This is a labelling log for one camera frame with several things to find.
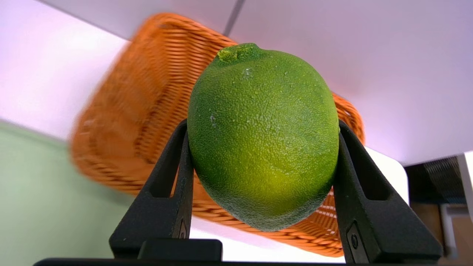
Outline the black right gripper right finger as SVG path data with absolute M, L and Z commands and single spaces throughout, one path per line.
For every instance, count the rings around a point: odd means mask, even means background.
M 436 264 L 442 245 L 339 122 L 333 193 L 348 264 Z

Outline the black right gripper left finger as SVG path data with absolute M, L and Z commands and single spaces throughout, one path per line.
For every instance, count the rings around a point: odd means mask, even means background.
M 194 167 L 187 121 L 176 127 L 132 205 L 109 239 L 116 259 L 137 259 L 153 239 L 189 237 Z

